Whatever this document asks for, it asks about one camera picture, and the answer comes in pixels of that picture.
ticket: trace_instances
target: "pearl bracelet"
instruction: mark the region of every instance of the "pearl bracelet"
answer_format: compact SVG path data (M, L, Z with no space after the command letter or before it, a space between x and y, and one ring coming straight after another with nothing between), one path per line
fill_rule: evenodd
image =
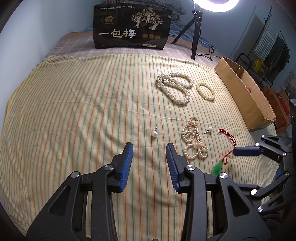
M200 89L200 86L204 86L206 87L211 93L212 93L212 97L208 97L205 95L205 93L202 92L202 90ZM213 90L213 88L211 86L209 86L207 83L198 83L196 84L196 90L199 93L199 95L204 98L205 100L208 101L214 101L214 99L216 98L216 93Z
M189 81L189 84L183 84L174 77L182 77L184 79L187 79ZM165 84L171 87L174 87L176 89L181 90L183 93L185 93L186 98L185 99L178 99L176 98L172 92L168 88L165 87ZM190 93L188 91L189 88L193 86L193 79L186 74L182 73L169 73L169 74L161 74L157 77L157 86L168 96L169 99L171 99L176 104L186 104L190 100Z
M183 150L184 156L188 160L193 160L197 156L199 158L206 158L209 153L208 148L205 145L203 145L203 143L202 143L201 135L200 135L198 128L197 128L197 123L198 123L197 117L192 116L190 118L190 121L188 121L186 123L186 125L183 127L182 132L181 132L181 137L182 137L183 141L185 141L186 143L189 143ZM194 156L188 155L187 150L189 147L196 147L197 152ZM202 154L202 149L206 150L205 155Z

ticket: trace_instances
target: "red string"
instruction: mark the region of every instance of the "red string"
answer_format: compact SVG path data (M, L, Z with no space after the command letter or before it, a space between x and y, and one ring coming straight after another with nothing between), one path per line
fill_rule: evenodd
M231 151L228 152L224 157L221 158L221 160L224 162L224 164L226 164L227 163L227 156L232 154L234 148L236 147L237 142L236 142L235 138L233 137L233 135L229 134L227 131L225 131L223 129L219 129L219 133L224 133L225 135L227 135L233 145L233 148L231 149Z

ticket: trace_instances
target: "blanket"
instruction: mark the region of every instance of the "blanket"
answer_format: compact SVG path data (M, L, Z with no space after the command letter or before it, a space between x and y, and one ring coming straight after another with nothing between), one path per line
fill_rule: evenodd
M157 76L169 72L194 79L186 105L174 104L156 86ZM197 93L199 82L214 89L214 102ZM127 187L112 195L119 240L180 240L186 195L177 194L172 186L165 146L171 142L182 154L186 144L181 131L192 116L198 117L209 154L190 164L206 173L232 148L218 129L231 133L238 146L254 145L261 134L275 134L274 128L251 134L214 69L196 62L143 54L48 57L8 102L0 141L0 196L7 213L25 234L72 171L94 172L132 142ZM156 125L158 137L151 138ZM209 126L214 131L203 134ZM267 186L278 168L264 156L228 160L223 171L240 183ZM210 198L208 202L211 236ZM87 214L89 233L89 210Z

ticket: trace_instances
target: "cardboard box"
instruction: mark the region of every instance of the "cardboard box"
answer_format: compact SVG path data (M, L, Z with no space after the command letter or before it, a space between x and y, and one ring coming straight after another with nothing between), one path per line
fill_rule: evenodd
M215 71L232 95L249 130L264 128L276 121L268 100L243 67L223 57Z

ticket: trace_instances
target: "brown box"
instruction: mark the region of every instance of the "brown box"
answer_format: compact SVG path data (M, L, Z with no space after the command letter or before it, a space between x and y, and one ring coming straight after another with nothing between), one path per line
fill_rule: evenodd
M286 114L286 111L282 103L280 102L276 92L269 87L263 88L262 92L267 98L276 115L276 132L278 133L282 130L285 130L291 124L291 121L289 115Z
M243 67L223 57L215 71L232 95L249 130L264 128L275 122L276 116L268 100Z
M288 108L288 111L290 112L290 99L289 99L288 95L286 94L286 92L283 89L280 90L279 94L282 97L282 99L284 100L284 102Z

